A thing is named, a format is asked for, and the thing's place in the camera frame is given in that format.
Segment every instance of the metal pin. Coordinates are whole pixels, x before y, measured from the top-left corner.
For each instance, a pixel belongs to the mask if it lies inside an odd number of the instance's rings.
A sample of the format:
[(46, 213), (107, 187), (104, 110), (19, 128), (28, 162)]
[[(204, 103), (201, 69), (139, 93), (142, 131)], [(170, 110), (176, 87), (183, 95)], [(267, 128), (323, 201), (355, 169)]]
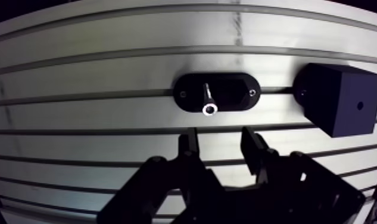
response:
[(205, 116), (212, 116), (217, 112), (217, 105), (215, 104), (212, 95), (210, 93), (208, 83), (204, 84), (204, 107), (202, 108), (202, 113)]

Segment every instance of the screw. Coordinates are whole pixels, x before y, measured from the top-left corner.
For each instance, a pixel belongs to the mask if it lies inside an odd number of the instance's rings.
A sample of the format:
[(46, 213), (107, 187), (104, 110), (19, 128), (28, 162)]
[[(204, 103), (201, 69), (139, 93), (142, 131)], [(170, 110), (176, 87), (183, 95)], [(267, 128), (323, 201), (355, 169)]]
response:
[(180, 97), (181, 97), (181, 98), (185, 98), (185, 97), (187, 97), (187, 93), (186, 93), (185, 91), (181, 91), (181, 92), (180, 92)]
[(253, 97), (255, 94), (256, 94), (255, 89), (251, 89), (250, 90), (250, 97)]

